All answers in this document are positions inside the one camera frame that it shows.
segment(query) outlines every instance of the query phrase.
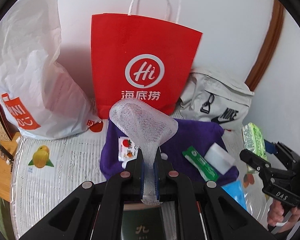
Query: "bolt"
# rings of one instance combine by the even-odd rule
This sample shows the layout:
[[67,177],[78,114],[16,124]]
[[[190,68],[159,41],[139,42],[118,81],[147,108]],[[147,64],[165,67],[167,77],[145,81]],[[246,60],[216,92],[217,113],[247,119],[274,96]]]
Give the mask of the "bolt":
[[217,186],[217,184],[214,181],[209,180],[209,181],[207,181],[207,186],[209,188],[215,188]]
[[175,178],[179,176],[179,173],[177,171],[169,171],[169,176]]
[[91,181],[85,181],[82,183],[82,187],[85,189],[91,188],[92,187],[92,182]]
[[130,177],[130,175],[131,175],[131,173],[128,172],[128,171],[123,171],[123,172],[120,173],[120,176],[122,178],[128,178],[128,177]]

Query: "white nike bag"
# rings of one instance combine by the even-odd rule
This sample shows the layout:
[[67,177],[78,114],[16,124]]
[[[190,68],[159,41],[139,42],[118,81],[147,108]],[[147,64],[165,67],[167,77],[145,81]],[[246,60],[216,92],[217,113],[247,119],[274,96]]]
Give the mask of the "white nike bag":
[[57,0],[20,0],[0,22],[0,98],[22,135],[58,139],[100,121],[56,62],[60,45]]
[[185,119],[216,122],[224,129],[240,129],[251,105],[254,92],[227,73],[191,69],[182,92],[180,112]]

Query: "foaming net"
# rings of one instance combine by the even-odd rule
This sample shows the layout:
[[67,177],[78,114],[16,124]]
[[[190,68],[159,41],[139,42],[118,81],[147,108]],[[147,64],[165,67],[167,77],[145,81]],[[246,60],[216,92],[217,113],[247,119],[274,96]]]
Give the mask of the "foaming net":
[[153,163],[157,148],[177,132],[177,121],[136,98],[122,99],[115,103],[110,109],[109,117],[141,148],[145,162],[142,201],[148,205],[158,204]]

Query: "nike swoosh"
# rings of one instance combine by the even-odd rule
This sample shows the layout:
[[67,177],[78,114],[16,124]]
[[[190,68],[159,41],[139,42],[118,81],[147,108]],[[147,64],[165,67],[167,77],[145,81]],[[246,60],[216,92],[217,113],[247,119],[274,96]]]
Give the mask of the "nike swoosh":
[[217,123],[217,124],[223,124],[223,123],[226,123],[226,122],[232,122],[232,121],[235,121],[235,120],[236,120],[236,119],[233,119],[233,120],[227,120],[227,121],[219,121],[218,118],[219,118],[219,117],[217,116],[217,117],[211,119],[211,122],[215,122],[215,123]]

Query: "blue package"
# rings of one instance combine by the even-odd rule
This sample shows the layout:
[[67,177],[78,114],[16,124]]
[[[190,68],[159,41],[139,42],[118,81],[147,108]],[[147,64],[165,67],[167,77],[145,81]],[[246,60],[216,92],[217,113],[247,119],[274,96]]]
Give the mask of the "blue package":
[[231,182],[222,188],[235,200],[240,206],[247,210],[246,201],[244,199],[244,192],[242,190],[241,182],[239,180]]

